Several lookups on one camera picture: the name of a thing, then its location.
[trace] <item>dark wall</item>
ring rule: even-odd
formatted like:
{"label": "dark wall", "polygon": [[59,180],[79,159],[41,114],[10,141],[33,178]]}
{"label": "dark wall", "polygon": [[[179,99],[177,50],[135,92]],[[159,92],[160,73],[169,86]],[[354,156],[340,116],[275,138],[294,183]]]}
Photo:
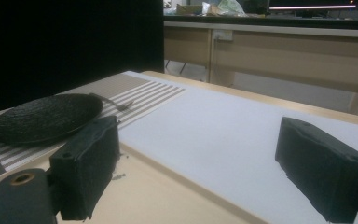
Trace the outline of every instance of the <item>dark wall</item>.
{"label": "dark wall", "polygon": [[0,109],[163,60],[160,0],[0,0]]}

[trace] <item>monitor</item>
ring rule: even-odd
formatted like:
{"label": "monitor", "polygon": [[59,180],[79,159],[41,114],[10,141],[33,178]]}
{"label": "monitor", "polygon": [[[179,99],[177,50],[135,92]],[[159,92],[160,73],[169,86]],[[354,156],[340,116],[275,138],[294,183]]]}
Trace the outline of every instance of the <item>monitor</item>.
{"label": "monitor", "polygon": [[333,10],[355,8],[356,0],[269,0],[269,10]]}

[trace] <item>desk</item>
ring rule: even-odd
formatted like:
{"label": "desk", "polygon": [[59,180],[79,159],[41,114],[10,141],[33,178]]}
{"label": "desk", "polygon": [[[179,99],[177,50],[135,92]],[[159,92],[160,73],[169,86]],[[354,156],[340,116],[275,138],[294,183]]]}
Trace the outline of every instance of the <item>desk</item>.
{"label": "desk", "polygon": [[[213,39],[216,29],[233,40]],[[214,84],[230,86],[240,72],[353,92],[358,115],[358,21],[166,16],[164,48],[167,60],[206,66]]]}
{"label": "desk", "polygon": [[[358,150],[358,116],[154,72],[126,74],[186,92],[119,131],[125,156],[115,174],[125,176],[108,186],[90,223],[325,223],[274,160],[280,120],[311,122]],[[47,157],[20,169],[46,169]]]}

